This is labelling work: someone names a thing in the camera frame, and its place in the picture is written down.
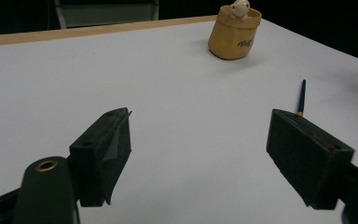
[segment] white table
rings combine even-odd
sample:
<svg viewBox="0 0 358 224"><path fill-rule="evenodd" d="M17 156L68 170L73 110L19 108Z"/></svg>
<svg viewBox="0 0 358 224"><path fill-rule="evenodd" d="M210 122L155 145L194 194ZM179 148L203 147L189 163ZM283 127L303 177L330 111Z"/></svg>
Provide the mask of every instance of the white table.
<svg viewBox="0 0 358 224"><path fill-rule="evenodd" d="M0 46L0 195L106 111L133 111L132 153L112 205L82 223L341 223L306 207L266 152L272 108L353 147L358 59L262 21L248 57L207 48L213 21Z"/></svg>

